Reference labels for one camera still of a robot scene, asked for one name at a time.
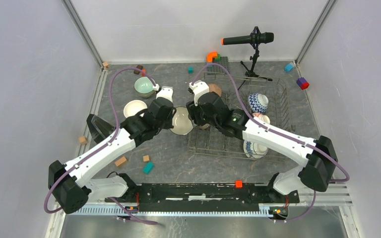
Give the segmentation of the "pink speckled bowl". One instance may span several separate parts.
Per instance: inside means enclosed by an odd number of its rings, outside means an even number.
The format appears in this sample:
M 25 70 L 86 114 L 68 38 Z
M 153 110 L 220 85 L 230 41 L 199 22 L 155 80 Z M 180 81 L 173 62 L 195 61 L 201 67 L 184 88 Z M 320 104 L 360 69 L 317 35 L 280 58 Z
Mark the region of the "pink speckled bowl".
M 222 89 L 221 89 L 221 87 L 218 86 L 217 84 L 209 83 L 209 84 L 208 84 L 208 87 L 209 87 L 209 92 L 214 92 L 214 93 L 216 93 L 219 97 L 222 96 Z

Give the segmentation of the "teal and white bowl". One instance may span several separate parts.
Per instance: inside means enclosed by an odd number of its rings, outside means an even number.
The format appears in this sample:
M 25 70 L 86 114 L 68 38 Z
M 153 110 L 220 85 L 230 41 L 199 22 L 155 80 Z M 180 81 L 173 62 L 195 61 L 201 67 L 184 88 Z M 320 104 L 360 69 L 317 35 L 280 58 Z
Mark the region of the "teal and white bowl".
M 193 122 L 189 118 L 189 113 L 186 107 L 177 107 L 176 113 L 172 119 L 173 128 L 170 131 L 177 135 L 187 135 L 193 129 Z

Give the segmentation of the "orange bowl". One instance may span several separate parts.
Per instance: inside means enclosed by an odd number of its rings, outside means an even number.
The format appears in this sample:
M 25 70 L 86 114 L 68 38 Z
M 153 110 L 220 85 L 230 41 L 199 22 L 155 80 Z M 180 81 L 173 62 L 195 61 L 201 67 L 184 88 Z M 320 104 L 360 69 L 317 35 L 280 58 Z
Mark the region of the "orange bowl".
M 136 113 L 147 109 L 147 104 L 142 100 L 132 100 L 128 102 L 123 110 L 125 118 L 132 117 L 136 115 Z

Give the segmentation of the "mint green flower bowl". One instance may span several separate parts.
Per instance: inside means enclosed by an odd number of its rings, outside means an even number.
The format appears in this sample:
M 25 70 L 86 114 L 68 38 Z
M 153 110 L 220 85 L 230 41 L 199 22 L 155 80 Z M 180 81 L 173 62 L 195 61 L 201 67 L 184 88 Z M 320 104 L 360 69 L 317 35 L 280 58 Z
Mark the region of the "mint green flower bowl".
M 149 98 L 155 93 L 151 80 L 145 76 L 135 81 L 134 89 L 136 93 L 143 98 Z

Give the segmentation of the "red and white bowl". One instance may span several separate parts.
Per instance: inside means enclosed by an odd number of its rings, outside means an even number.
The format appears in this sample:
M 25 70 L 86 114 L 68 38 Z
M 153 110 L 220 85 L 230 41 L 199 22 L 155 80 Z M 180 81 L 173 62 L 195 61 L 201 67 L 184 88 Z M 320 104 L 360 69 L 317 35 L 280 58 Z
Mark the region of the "red and white bowl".
M 261 121 L 270 124 L 270 118 L 267 115 L 261 113 L 253 113 L 254 118 L 259 118 Z

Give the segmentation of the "dark brown patterned bowl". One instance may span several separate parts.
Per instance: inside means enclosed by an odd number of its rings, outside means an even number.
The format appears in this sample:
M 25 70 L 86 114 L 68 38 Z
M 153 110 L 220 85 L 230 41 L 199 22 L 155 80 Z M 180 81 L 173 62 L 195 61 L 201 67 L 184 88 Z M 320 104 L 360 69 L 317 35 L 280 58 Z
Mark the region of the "dark brown patterned bowl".
M 208 128 L 210 128 L 210 127 L 211 127 L 211 125 L 208 124 L 208 123 L 199 126 L 200 129 L 204 129 L 204 130 L 205 130 L 205 129 L 208 129 Z

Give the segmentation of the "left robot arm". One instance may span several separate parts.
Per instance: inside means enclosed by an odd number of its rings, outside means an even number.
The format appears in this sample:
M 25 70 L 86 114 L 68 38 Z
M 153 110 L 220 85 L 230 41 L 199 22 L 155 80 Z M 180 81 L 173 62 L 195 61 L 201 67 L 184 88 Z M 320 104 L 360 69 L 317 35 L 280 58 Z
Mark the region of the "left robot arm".
M 97 144 L 97 147 L 65 164 L 56 160 L 49 165 L 48 187 L 44 209 L 53 196 L 66 214 L 78 211 L 89 198 L 97 193 L 90 181 L 111 161 L 153 139 L 161 130 L 172 128 L 176 109 L 171 96 L 157 96 L 149 108 L 119 123 L 115 131 Z

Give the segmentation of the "grey building block baseplate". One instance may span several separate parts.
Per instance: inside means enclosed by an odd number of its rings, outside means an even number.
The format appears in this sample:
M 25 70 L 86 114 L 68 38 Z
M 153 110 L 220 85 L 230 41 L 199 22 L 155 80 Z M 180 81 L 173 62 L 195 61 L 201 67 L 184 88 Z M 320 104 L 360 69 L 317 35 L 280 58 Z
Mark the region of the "grey building block baseplate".
M 217 65 L 209 65 L 206 68 L 208 74 L 224 74 L 225 71 L 222 69 L 222 67 L 224 67 L 227 71 L 230 71 L 228 57 L 221 56 L 219 59 L 214 59 L 214 63 L 216 63 Z

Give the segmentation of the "black microphone tripod stand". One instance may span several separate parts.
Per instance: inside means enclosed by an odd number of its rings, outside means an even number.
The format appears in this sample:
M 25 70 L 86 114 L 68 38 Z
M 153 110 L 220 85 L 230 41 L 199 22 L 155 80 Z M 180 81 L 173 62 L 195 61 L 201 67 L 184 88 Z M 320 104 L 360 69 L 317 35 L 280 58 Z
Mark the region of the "black microphone tripod stand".
M 252 61 L 251 68 L 248 69 L 243 61 L 240 61 L 240 64 L 246 69 L 246 72 L 245 72 L 246 77 L 261 78 L 261 79 L 265 79 L 266 81 L 273 81 L 272 78 L 262 77 L 262 76 L 257 75 L 254 72 L 255 64 L 257 63 L 257 59 L 259 57 L 259 49 L 258 48 L 259 48 L 259 45 L 261 44 L 261 43 L 257 43 L 257 40 L 258 40 L 258 38 L 261 37 L 261 34 L 262 33 L 260 32 L 260 29 L 258 26 L 255 26 L 253 31 L 250 34 L 250 36 L 252 38 L 252 42 L 250 43 L 250 45 L 255 50 L 255 53 L 252 56 L 250 56 L 250 60 Z

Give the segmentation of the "teal block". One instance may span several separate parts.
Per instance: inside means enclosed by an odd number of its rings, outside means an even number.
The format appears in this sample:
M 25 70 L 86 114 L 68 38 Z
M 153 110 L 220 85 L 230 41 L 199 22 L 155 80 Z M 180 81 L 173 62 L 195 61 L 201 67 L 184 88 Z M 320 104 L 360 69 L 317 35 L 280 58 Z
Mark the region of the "teal block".
M 148 162 L 144 168 L 143 168 L 143 172 L 148 175 L 151 173 L 151 171 L 154 169 L 154 164 L 152 162 Z

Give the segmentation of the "blue floral white bowl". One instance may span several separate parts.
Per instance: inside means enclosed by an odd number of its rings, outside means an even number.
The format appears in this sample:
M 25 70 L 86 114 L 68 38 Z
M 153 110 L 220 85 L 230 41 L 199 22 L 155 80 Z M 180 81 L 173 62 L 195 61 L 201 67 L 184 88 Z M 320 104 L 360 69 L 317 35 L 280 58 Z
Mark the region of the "blue floral white bowl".
M 260 159 L 264 157 L 269 151 L 266 146 L 247 140 L 244 140 L 243 150 L 245 155 L 250 159 Z

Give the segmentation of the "tan wooden brick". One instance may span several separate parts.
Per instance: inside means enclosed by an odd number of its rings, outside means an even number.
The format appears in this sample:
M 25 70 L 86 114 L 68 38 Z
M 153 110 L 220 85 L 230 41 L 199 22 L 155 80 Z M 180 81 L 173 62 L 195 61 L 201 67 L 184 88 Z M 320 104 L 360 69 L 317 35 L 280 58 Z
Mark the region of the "tan wooden brick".
M 123 156 L 123 157 L 121 157 L 121 158 L 119 158 L 118 160 L 115 161 L 115 165 L 117 167 L 121 167 L 121 166 L 123 166 L 127 162 L 128 162 L 127 158 Z

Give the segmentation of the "small orange cube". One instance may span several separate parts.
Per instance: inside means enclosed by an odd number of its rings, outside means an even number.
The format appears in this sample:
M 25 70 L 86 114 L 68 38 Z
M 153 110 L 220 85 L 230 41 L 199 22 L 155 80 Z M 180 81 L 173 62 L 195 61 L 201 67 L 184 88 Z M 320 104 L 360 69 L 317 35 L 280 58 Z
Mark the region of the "small orange cube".
M 235 181 L 235 188 L 242 188 L 243 187 L 243 182 L 241 180 Z

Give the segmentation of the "light blue block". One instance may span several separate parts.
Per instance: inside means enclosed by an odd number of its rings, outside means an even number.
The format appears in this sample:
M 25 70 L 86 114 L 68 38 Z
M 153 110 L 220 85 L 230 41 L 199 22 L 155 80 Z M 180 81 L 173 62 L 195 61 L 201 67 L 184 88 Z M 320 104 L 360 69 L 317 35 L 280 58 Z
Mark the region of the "light blue block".
M 291 72 L 295 68 L 295 64 L 293 62 L 288 63 L 285 67 L 284 70 L 286 72 Z

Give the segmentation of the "wooden cube at wall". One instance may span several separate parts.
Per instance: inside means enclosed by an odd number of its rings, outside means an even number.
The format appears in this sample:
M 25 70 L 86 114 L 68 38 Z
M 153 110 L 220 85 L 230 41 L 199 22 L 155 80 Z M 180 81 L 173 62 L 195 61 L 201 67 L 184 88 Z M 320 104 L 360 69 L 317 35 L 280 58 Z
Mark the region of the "wooden cube at wall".
M 86 136 L 81 136 L 78 138 L 78 142 L 81 144 L 81 145 L 86 145 L 88 144 L 88 139 Z

